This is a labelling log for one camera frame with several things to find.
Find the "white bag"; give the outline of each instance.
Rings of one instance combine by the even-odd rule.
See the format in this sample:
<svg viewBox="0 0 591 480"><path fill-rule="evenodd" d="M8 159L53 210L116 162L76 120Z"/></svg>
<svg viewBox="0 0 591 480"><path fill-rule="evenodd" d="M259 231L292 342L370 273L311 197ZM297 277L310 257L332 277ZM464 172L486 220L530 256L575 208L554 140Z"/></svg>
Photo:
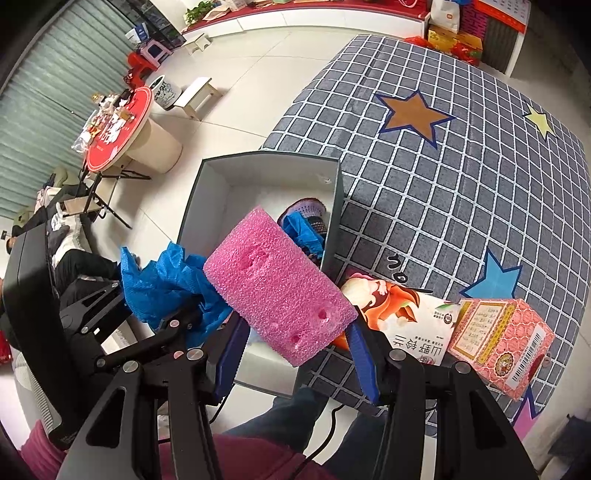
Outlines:
<svg viewBox="0 0 591 480"><path fill-rule="evenodd" d="M460 5L447 0L433 0L430 23L457 33L460 30Z"/></svg>

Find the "calendar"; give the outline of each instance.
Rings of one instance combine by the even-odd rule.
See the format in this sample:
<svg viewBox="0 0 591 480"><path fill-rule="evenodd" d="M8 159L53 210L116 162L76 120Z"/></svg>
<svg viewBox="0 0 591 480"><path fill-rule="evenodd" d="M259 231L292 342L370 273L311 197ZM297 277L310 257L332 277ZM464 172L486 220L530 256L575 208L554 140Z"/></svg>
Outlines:
<svg viewBox="0 0 591 480"><path fill-rule="evenodd" d="M530 19L530 0L474 0L474 7L521 33Z"/></svg>

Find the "potted plant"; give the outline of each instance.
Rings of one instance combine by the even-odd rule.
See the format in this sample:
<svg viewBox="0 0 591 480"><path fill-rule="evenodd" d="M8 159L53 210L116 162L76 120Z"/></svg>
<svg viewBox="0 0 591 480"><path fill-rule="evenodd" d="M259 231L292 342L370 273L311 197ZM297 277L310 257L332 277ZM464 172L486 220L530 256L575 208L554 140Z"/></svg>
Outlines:
<svg viewBox="0 0 591 480"><path fill-rule="evenodd" d="M210 1L199 2L195 8L187 8L187 12L183 16L185 23L190 27L194 23L202 20L211 9L213 9L213 3Z"/></svg>

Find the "black cable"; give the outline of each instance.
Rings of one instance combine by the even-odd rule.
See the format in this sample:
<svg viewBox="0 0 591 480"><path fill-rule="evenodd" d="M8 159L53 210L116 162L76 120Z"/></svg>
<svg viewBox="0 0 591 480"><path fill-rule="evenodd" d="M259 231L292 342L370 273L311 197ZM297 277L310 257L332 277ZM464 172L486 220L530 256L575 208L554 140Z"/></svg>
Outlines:
<svg viewBox="0 0 591 480"><path fill-rule="evenodd" d="M222 403L220 403L220 406L217 408L216 412L213 414L213 417L211 420L209 420L209 424L211 425L214 421L216 421L217 416L220 414L220 412L222 411L223 406L226 404L226 400L228 399L228 397L230 396L230 392L232 391L232 389L234 388L235 384L232 384L232 386L230 387L230 390L228 390L228 394L224 397L224 399L222 400Z"/></svg>
<svg viewBox="0 0 591 480"><path fill-rule="evenodd" d="M312 453L312 455L310 455L308 458L306 458L302 463L300 463L300 466L298 468L296 468L294 470L294 472L291 474L291 476L289 477L288 480L295 480L295 478L300 474L300 472L306 467L306 465L308 465L308 463L310 463L310 461L316 457L322 450L324 450L326 448L326 446L329 444L329 442L332 440L333 435L335 434L335 429L336 429L336 413L343 408L345 405L340 405L336 408L334 408L331 412L330 412L330 416L331 416L331 424L330 424L330 432L328 434L328 436L326 437L326 439L324 440L324 442L322 442L322 445L320 445L315 451L314 453Z"/></svg>

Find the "orange star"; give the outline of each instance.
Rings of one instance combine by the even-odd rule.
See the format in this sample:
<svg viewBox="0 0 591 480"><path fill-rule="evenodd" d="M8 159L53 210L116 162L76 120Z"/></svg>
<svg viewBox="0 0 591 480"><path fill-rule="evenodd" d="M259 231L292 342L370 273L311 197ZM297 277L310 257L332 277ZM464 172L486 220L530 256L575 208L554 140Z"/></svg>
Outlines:
<svg viewBox="0 0 591 480"><path fill-rule="evenodd" d="M382 132L409 129L435 148L437 148L435 125L455 119L454 116L429 107L419 90L405 99L377 94L376 97L390 110L381 129Z"/></svg>

